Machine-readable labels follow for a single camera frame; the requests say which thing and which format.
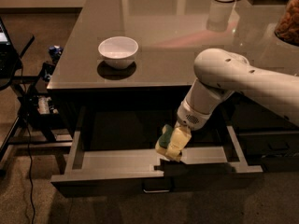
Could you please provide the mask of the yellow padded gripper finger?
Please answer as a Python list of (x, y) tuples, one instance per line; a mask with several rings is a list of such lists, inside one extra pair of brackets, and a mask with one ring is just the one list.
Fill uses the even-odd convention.
[(176, 127), (171, 134), (165, 156), (171, 161), (180, 161), (181, 151), (186, 147), (191, 137), (191, 130), (187, 126)]

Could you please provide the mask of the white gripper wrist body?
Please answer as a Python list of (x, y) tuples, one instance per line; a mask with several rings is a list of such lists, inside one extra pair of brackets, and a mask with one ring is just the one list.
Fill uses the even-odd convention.
[(210, 117), (210, 114), (202, 114), (192, 109), (186, 100), (181, 102), (177, 112), (178, 123), (192, 131), (202, 129)]

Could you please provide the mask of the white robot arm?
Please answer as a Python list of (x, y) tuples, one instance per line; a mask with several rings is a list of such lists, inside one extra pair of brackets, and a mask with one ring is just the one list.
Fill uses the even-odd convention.
[(206, 49), (194, 60), (196, 79), (181, 102), (164, 155), (181, 159), (192, 131), (204, 127), (214, 109), (238, 92), (299, 125), (299, 77), (255, 68), (246, 57), (223, 49)]

